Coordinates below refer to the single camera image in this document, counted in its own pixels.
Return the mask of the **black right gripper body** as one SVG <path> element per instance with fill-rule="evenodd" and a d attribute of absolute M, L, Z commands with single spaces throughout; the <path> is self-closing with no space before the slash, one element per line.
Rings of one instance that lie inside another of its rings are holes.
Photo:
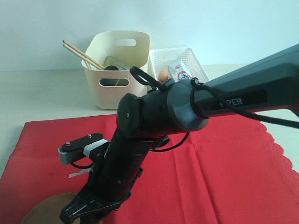
<path fill-rule="evenodd" d="M 59 215 L 64 224 L 73 224 L 79 220 L 81 224 L 98 224 L 107 217 L 113 210 L 130 198 L 131 189 L 137 178 L 142 174 L 143 169 L 139 168 L 133 179 L 117 180 L 115 186 L 110 183 L 107 189 L 92 190 L 86 184 L 71 200 L 62 208 Z"/>

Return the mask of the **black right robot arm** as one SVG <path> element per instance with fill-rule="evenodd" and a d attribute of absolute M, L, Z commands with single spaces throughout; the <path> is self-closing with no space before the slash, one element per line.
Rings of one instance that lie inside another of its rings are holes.
<path fill-rule="evenodd" d="M 197 78 L 159 83 L 137 67 L 136 81 L 150 91 L 126 94 L 119 102 L 111 140 L 92 133 L 58 149 L 60 162 L 76 166 L 89 158 L 87 183 L 60 213 L 65 224 L 79 219 L 95 224 L 129 199 L 149 151 L 165 152 L 169 135 L 204 128 L 211 117 L 239 114 L 249 119 L 298 128 L 297 121 L 259 115 L 288 109 L 299 113 L 299 47 L 294 45 L 226 75 L 200 82 Z"/>

